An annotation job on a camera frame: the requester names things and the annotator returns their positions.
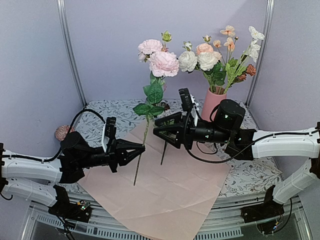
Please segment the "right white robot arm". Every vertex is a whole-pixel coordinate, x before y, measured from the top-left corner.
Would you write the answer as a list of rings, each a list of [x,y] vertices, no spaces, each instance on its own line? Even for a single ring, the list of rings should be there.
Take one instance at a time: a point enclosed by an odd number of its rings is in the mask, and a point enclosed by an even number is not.
[[[194,105],[183,104],[181,112],[155,121],[153,134],[177,149],[189,153],[193,143],[225,145],[231,160],[252,161],[264,157],[306,157],[307,161],[286,180],[267,190],[258,213],[269,218],[291,197],[320,178],[320,127],[296,131],[263,131],[242,129],[245,109],[237,102],[224,99],[212,111],[210,120],[196,121],[191,114]]]

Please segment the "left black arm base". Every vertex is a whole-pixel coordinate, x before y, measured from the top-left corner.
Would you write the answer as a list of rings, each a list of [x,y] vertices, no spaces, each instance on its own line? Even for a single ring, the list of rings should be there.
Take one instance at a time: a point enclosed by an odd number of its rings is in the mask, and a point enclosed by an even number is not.
[[[88,223],[91,217],[92,208],[90,202],[80,200],[71,203],[64,187],[54,185],[56,191],[56,203],[48,208],[48,213],[67,220]]]

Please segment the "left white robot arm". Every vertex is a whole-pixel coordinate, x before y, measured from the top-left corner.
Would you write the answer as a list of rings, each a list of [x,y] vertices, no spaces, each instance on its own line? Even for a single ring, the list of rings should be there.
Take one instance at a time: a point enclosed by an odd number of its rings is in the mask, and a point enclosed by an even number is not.
[[[90,147],[77,131],[68,133],[60,142],[62,155],[39,162],[34,157],[10,155],[4,164],[6,177],[43,179],[62,184],[73,184],[85,176],[84,169],[108,166],[112,173],[126,166],[145,151],[140,143],[103,137],[101,147]]]

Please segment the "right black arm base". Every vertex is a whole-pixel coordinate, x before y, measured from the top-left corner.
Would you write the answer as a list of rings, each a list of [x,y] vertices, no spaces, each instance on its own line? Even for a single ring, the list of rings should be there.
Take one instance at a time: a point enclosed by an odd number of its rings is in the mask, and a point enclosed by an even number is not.
[[[257,222],[273,217],[280,217],[284,214],[284,204],[274,201],[274,188],[275,185],[272,185],[267,189],[262,203],[241,208],[240,215],[245,223]],[[278,220],[274,220],[271,223],[260,223],[257,225],[257,229],[263,235],[271,235],[276,232],[278,224]]]

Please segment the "pale pink flower stem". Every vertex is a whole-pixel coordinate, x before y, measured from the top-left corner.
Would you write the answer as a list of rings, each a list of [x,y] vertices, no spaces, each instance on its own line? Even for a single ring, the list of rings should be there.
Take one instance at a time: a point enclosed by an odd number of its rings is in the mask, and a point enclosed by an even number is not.
[[[143,145],[146,143],[151,119],[164,112],[160,103],[166,88],[165,78],[178,74],[177,56],[173,52],[169,52],[167,47],[167,43],[171,40],[172,34],[166,30],[161,33],[161,40],[147,39],[137,47],[139,61],[148,63],[150,70],[150,83],[143,87],[146,101],[133,108],[137,115],[145,116],[146,127],[143,133]]]

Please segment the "pink wrapping paper sheet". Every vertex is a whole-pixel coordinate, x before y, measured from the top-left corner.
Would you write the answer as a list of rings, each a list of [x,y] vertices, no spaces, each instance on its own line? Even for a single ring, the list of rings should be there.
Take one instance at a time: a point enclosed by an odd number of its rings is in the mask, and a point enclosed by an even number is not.
[[[212,156],[204,163],[177,149],[148,130],[145,152],[140,162],[130,162],[112,173],[108,167],[93,167],[79,181],[109,214],[122,217],[134,206],[134,216],[142,211],[161,214],[178,208],[214,205],[230,167]]]

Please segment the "rust brown rose stem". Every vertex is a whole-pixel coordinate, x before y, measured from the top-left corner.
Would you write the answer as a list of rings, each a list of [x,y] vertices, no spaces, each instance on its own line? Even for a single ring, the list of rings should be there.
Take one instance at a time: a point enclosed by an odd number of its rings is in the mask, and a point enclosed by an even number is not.
[[[244,82],[246,80],[246,78],[247,78],[247,75],[252,77],[255,74],[256,74],[256,68],[252,64],[249,64],[247,66],[246,70],[236,78],[236,82],[237,83]]]

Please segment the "cream printed ribbon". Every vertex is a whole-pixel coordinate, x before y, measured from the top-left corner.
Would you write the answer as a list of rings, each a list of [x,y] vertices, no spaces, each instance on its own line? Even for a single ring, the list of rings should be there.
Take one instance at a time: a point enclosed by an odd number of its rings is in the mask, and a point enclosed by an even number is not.
[[[265,158],[259,158],[259,159],[253,159],[253,160],[231,160],[231,162],[235,163],[245,163],[249,165],[258,165],[260,167],[266,168],[270,170],[274,174],[282,174],[283,172],[279,170],[276,166],[276,163],[273,161],[272,157],[265,157]]]

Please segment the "peach blossom flower stem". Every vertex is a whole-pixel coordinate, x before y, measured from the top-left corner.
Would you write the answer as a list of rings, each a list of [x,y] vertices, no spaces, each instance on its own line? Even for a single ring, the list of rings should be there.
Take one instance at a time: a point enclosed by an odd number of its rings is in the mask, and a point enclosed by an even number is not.
[[[235,28],[231,25],[227,25],[225,29],[220,30],[220,33],[226,36],[225,43],[222,44],[220,40],[213,41],[213,47],[218,50],[218,52],[222,55],[220,50],[221,47],[226,48],[226,55],[222,56],[222,62],[226,64],[230,59],[236,47],[236,41],[238,37],[236,36]]]

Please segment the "white ranunculus flower stem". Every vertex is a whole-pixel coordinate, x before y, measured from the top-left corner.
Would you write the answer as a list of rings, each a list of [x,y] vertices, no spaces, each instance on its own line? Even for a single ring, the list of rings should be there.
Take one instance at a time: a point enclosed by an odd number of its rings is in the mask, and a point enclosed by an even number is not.
[[[254,26],[249,26],[248,31],[251,36],[251,41],[246,50],[243,51],[239,58],[231,56],[230,60],[224,64],[224,70],[227,77],[227,84],[223,92],[224,94],[226,94],[233,85],[242,83],[236,82],[236,78],[246,70],[250,61],[256,63],[259,57],[261,50],[260,42],[265,39],[265,35],[258,31]]]

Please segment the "pink rose flower stem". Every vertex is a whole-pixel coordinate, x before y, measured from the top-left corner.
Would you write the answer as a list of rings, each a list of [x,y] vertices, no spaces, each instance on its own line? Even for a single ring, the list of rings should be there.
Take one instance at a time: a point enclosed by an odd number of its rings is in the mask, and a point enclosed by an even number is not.
[[[222,55],[219,52],[214,51],[214,48],[210,45],[211,38],[212,37],[209,35],[203,37],[204,43],[199,44],[196,47],[196,54],[199,55],[201,53],[212,53],[215,58],[220,61],[222,59]]]

